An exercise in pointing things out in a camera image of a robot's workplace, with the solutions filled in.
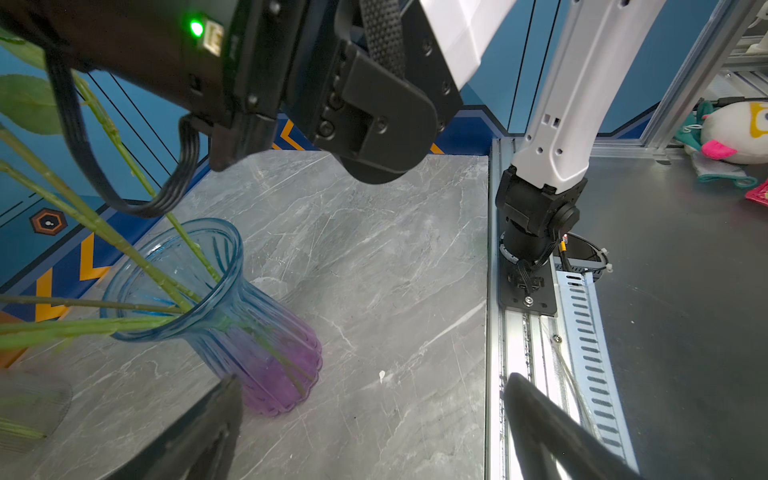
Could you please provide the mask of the bright pink rose stem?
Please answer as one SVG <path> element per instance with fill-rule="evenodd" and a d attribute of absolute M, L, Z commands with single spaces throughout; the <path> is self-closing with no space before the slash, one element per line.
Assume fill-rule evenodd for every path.
<path fill-rule="evenodd" d="M 172 280 L 158 267 L 152 265 L 4 125 L 1 125 L 1 142 L 7 144 L 24 162 L 40 174 L 46 182 L 62 195 L 62 198 L 35 183 L 4 160 L 1 161 L 2 173 L 7 174 L 17 183 L 54 204 L 64 213 L 73 217 L 78 223 L 122 252 L 139 266 L 184 312 L 192 308 L 188 296 L 179 289 L 179 285 L 175 280 Z"/>

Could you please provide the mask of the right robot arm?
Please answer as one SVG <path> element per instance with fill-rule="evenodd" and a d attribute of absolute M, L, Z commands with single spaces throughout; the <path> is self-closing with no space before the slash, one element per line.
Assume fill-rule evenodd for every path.
<path fill-rule="evenodd" d="M 5 1 L 4 30 L 38 46 L 70 153 L 113 209 L 153 218 L 188 188 L 207 136 L 223 171 L 268 149 L 285 113 L 355 179 L 415 168 L 462 105 L 461 88 L 509 1 Z M 522 151 L 496 196 L 505 306 L 552 315 L 544 269 L 578 221 L 592 147 L 662 9 L 574 1 Z M 186 110 L 179 163 L 158 195 L 128 203 L 98 165 L 74 74 L 104 70 Z"/>

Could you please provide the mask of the pink rose flower stem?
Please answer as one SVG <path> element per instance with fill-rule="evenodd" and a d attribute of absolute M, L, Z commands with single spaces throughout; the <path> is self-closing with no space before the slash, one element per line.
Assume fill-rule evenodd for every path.
<path fill-rule="evenodd" d="M 140 316 L 3 324 L 1 351 L 22 350 L 80 336 L 150 330 L 178 319 L 179 316 Z"/>

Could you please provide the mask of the clear ribbed glass vase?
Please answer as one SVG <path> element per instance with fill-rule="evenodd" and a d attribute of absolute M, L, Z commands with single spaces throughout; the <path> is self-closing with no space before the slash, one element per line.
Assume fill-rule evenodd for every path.
<path fill-rule="evenodd" d="M 44 444 L 69 411 L 70 385 L 58 378 L 1 370 L 1 460 Z"/>

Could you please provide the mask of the purple glass vase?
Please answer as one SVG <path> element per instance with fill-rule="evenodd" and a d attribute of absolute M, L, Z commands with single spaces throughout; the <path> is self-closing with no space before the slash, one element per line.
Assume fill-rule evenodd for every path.
<path fill-rule="evenodd" d="M 163 326 L 118 332 L 126 343 L 183 340 L 218 377 L 235 375 L 244 404 L 277 416 L 306 400 L 319 379 L 322 347 L 314 330 L 244 274 L 245 249 L 228 221 L 183 223 L 199 246 L 196 257 L 175 229 L 138 247 L 153 266 L 189 289 L 192 309 Z"/>

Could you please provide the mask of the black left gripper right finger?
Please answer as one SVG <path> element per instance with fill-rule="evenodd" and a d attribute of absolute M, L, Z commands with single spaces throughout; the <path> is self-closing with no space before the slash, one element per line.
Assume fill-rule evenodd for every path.
<path fill-rule="evenodd" d="M 515 455 L 525 479 L 638 479 L 625 465 L 536 386 L 512 373 L 503 392 Z"/>

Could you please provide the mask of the single orange ranunculus stem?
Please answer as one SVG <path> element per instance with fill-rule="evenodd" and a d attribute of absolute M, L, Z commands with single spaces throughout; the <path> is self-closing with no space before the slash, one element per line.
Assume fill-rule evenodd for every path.
<path fill-rule="evenodd" d="M 144 201 L 158 192 L 179 161 L 178 121 L 185 110 L 108 72 L 76 72 L 112 121 L 112 140 L 88 105 L 81 111 L 94 155 L 110 184 L 127 202 Z M 2 124 L 95 210 L 108 211 L 71 158 L 62 136 L 28 131 L 7 116 Z M 61 248 L 78 227 L 36 233 L 31 218 L 47 202 L 8 175 L 1 177 L 1 285 L 20 281 L 38 263 Z"/>

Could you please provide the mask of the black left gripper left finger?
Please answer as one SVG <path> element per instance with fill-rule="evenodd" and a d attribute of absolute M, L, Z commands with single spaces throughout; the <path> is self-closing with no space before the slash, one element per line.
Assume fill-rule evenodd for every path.
<path fill-rule="evenodd" d="M 222 379 L 111 479 L 225 479 L 243 419 L 241 383 Z"/>

